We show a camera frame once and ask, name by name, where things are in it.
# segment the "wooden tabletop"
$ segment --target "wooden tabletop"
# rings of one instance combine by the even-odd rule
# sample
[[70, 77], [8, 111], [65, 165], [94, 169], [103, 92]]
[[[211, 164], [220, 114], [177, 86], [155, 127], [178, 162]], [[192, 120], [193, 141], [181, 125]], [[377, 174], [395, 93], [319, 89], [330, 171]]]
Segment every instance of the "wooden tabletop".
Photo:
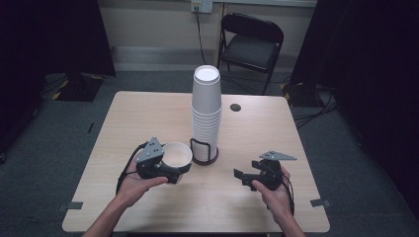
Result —
[[[189, 145], [191, 94], [118, 92], [107, 114], [62, 227], [84, 232], [115, 196], [117, 180], [132, 151], [156, 136], [163, 143]], [[230, 109], [241, 106], [240, 112]], [[193, 163], [178, 185], [150, 189], [122, 216], [115, 231], [126, 232], [281, 232], [257, 192], [241, 185], [233, 169], [257, 174], [251, 161], [275, 150], [297, 158], [281, 161], [291, 173], [295, 219], [304, 232], [327, 232], [329, 221], [310, 167], [282, 97], [222, 95], [218, 159], [209, 166]]]

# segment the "electrical outlet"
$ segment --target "electrical outlet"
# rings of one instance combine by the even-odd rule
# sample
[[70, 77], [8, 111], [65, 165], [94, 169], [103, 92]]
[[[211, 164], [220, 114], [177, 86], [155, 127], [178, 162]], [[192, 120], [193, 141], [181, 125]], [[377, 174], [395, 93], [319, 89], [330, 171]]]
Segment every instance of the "electrical outlet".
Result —
[[191, 12], [201, 12], [201, 8], [203, 8], [203, 1], [191, 1]]
[[191, 12], [212, 13], [211, 1], [191, 1]]

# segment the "stack of paper cups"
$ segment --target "stack of paper cups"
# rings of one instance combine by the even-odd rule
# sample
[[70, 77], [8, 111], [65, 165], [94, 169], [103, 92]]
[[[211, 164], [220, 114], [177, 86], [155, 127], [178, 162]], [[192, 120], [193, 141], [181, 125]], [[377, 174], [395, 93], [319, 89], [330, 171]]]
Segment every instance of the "stack of paper cups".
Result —
[[219, 72], [213, 66], [200, 66], [195, 70], [192, 93], [192, 134], [194, 139], [191, 142], [191, 149], [193, 160], [197, 164], [211, 164], [218, 156], [216, 146], [221, 111]]

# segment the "black strap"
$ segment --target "black strap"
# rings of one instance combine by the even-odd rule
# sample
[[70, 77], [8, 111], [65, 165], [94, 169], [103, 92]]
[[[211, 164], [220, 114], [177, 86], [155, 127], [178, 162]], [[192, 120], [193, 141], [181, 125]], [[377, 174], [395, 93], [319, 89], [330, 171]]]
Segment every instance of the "black strap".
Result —
[[145, 143], [140, 144], [138, 147], [136, 147], [136, 149], [132, 152], [132, 155], [129, 157], [128, 162], [126, 163], [126, 167], [124, 168], [123, 172], [121, 173], [120, 177], [118, 178], [118, 184], [117, 184], [117, 191], [116, 194], [118, 193], [118, 191], [120, 190], [121, 184], [123, 183], [123, 180], [126, 178], [126, 176], [128, 175], [126, 173], [126, 170], [128, 169], [130, 163], [132, 162], [133, 157], [135, 157], [135, 154], [138, 152], [139, 149], [143, 149], [146, 145], [147, 145], [148, 141], [146, 141]]
[[287, 194], [289, 195], [291, 214], [293, 215], [294, 210], [295, 210], [295, 204], [293, 202], [293, 185], [291, 184], [290, 179], [287, 176], [283, 175], [283, 177], [285, 177], [288, 180], [289, 186], [291, 186], [291, 189], [290, 189], [290, 187], [287, 186], [286, 183], [283, 182], [283, 186], [284, 188], [286, 188]]

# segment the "black chair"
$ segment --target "black chair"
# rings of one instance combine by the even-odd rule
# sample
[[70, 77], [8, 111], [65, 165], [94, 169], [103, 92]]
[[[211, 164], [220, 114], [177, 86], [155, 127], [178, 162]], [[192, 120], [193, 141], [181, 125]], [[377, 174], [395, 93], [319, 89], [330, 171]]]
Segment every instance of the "black chair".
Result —
[[[227, 44], [225, 33], [235, 34]], [[219, 39], [218, 61], [254, 71], [268, 73], [268, 78], [262, 91], [271, 82], [272, 73], [284, 41], [284, 33], [280, 27], [270, 21], [260, 20], [239, 13], [225, 15], [221, 20], [221, 37]]]

